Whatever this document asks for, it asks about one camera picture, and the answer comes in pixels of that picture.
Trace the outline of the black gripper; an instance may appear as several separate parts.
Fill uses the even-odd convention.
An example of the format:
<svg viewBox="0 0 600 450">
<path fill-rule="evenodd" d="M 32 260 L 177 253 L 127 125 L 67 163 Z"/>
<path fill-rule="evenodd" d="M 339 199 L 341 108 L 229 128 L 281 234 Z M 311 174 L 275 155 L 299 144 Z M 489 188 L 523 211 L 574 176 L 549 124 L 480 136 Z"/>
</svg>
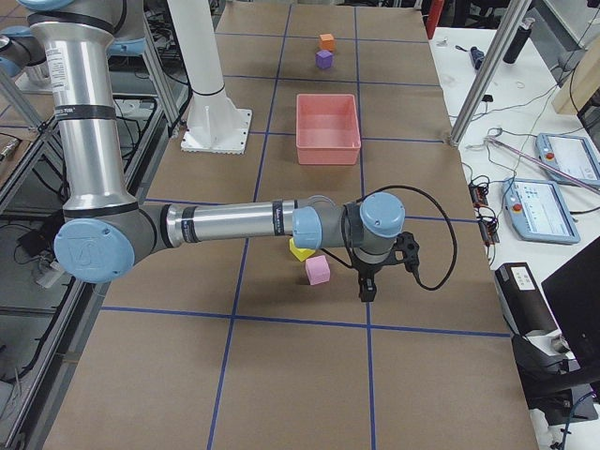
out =
<svg viewBox="0 0 600 450">
<path fill-rule="evenodd" d="M 375 275 L 385 266 L 403 264 L 391 249 L 383 254 L 370 254 L 360 247 L 352 250 L 352 265 L 358 273 L 359 298 L 361 301 L 374 300 L 377 294 Z"/>
</svg>

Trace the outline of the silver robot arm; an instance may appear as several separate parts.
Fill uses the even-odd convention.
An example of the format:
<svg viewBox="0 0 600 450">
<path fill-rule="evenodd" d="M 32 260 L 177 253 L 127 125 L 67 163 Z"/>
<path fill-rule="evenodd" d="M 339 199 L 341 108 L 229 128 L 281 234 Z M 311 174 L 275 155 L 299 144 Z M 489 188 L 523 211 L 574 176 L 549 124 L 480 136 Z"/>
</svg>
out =
<svg viewBox="0 0 600 450">
<path fill-rule="evenodd" d="M 389 193 L 343 205 L 314 196 L 213 207 L 140 206 L 124 179 L 108 50 L 119 38 L 143 33 L 142 3 L 29 1 L 26 7 L 48 63 L 70 187 L 53 251 L 72 276 L 106 283 L 167 248 L 286 235 L 300 248 L 345 248 L 364 302 L 374 299 L 374 278 L 383 267 L 402 264 L 417 272 L 418 246 L 403 230 L 404 206 Z"/>
<path fill-rule="evenodd" d="M 15 25 L 1 31 L 1 69 L 10 78 L 25 72 L 36 85 L 49 82 L 45 50 L 27 26 Z"/>
</svg>

